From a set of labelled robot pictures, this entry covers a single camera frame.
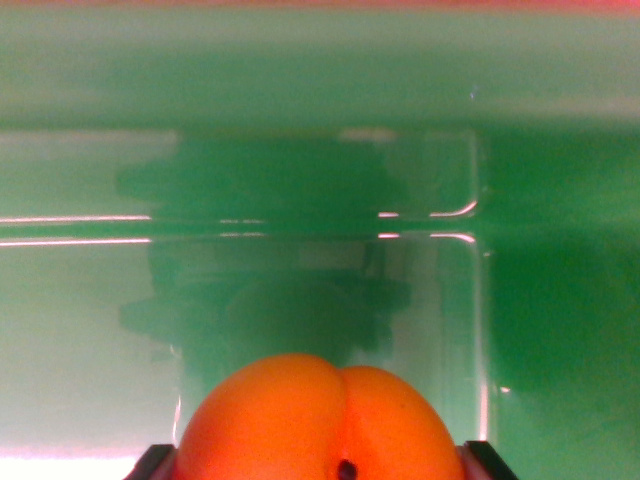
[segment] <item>green surface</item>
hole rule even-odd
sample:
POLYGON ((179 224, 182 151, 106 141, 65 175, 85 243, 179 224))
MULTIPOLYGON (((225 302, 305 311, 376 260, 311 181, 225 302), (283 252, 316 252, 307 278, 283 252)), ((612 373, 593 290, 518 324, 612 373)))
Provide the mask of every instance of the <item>green surface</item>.
POLYGON ((2 8, 0 477, 119 478, 295 350, 634 478, 639 26, 2 8))

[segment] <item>dark spot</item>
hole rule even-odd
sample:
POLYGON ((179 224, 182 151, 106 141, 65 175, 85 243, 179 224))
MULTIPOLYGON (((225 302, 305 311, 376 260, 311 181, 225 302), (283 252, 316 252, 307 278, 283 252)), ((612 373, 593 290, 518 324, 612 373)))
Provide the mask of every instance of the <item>dark spot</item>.
POLYGON ((338 465, 338 480, 356 480, 358 469, 348 460, 342 460, 338 465))

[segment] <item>green background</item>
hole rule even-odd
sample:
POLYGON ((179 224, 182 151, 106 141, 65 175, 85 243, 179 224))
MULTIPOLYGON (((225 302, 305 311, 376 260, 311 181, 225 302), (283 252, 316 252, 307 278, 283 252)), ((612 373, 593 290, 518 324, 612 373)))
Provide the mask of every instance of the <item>green background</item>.
POLYGON ((283 351, 521 478, 633 478, 639 26, 0 9, 3 478, 115 478, 283 351))

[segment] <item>apricot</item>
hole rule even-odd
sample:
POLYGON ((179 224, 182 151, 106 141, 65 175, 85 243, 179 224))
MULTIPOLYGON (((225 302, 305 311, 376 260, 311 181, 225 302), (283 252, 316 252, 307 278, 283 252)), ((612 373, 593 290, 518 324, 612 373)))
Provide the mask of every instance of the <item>apricot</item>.
POLYGON ((245 367, 202 402, 172 480, 462 480, 449 432, 397 376, 304 354, 245 367))

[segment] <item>orange fruit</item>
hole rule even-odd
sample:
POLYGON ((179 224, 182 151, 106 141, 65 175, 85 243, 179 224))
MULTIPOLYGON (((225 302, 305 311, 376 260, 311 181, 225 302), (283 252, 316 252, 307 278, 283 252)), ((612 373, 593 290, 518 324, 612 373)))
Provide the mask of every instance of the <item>orange fruit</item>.
POLYGON ((462 480, 435 410, 384 370, 269 357, 216 387, 180 442, 172 480, 462 480))

